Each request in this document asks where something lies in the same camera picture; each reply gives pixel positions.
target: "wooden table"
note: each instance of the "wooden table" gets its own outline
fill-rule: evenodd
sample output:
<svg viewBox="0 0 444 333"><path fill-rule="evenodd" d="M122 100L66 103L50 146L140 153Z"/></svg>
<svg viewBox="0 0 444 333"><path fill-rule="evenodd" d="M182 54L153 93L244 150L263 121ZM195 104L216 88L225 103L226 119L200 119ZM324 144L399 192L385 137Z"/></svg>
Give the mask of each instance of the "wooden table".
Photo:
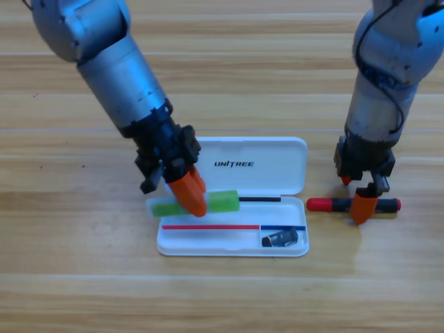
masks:
<svg viewBox="0 0 444 333"><path fill-rule="evenodd" d="M370 1L129 5L177 122L199 135L301 137L298 196L346 194L332 159ZM395 148L397 218L357 228L346 214L307 213L299 259L164 257L134 144L25 6L1 0L0 331L444 332L443 92L440 63Z"/></svg>

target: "green marker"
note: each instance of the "green marker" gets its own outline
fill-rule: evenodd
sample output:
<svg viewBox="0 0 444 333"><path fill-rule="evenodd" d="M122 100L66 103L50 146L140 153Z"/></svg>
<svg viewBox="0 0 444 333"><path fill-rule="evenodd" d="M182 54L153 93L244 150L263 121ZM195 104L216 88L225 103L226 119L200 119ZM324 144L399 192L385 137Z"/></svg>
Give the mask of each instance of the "green marker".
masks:
<svg viewBox="0 0 444 333"><path fill-rule="evenodd" d="M236 190L206 193L207 213L236 212L240 209ZM147 201L146 208L152 217L190 215L174 197L153 198Z"/></svg>

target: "white case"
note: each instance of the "white case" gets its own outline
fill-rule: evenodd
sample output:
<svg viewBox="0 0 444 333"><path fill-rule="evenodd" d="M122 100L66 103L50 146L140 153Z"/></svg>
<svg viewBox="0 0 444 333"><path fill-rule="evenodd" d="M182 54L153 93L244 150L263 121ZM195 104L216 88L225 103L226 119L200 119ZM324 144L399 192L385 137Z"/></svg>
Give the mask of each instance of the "white case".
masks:
<svg viewBox="0 0 444 333"><path fill-rule="evenodd" d="M306 143L296 137L199 137L198 140L202 151L196 167L208 191L236 189L239 196L279 197L281 201L241 202L238 212L207 214L202 218L191 215L162 218L157 234L158 250L164 255L186 256L299 257L307 253L309 237L304 204L293 196L281 197L298 194L304 188ZM285 225L302 226L305 231L298 231L299 240L294 245L266 248L262 247L262 237L280 229L162 229L163 225L183 224Z"/></svg>

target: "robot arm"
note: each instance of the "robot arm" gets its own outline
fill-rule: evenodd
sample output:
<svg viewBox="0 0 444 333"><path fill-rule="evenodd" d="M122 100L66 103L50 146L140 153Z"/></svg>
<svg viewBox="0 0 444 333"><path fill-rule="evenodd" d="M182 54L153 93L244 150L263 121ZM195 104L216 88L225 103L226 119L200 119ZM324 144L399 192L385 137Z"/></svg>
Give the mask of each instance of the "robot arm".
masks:
<svg viewBox="0 0 444 333"><path fill-rule="evenodd" d="M444 48L442 0L373 0L354 43L359 69L334 161L344 184L371 172L373 182L357 189L350 212L358 223L375 210L377 197L390 190L398 143L423 78Z"/></svg>
<svg viewBox="0 0 444 333"><path fill-rule="evenodd" d="M23 2L51 50L77 64L120 133L135 141L142 191L156 190L163 176L184 208L204 216L205 183L194 167L200 145L191 126L173 122L173 106L130 35L125 0Z"/></svg>

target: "robotic arm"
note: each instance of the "robotic arm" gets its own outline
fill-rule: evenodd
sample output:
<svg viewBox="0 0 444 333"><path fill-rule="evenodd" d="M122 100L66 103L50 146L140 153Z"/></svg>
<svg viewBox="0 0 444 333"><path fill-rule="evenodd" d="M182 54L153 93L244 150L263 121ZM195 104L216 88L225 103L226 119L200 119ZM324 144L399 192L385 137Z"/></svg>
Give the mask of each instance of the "robotic arm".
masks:
<svg viewBox="0 0 444 333"><path fill-rule="evenodd" d="M413 98L444 48L443 0L373 0L354 43L359 73L334 161L345 185L371 172L373 182L357 189L350 213L357 223L375 211L390 190L398 143Z"/></svg>
<svg viewBox="0 0 444 333"><path fill-rule="evenodd" d="M173 122L173 106L130 35L125 0L22 1L51 50L77 64L114 125L136 143L142 191L155 191L163 176L184 208L204 216L205 183L194 167L200 145L191 126Z"/></svg>

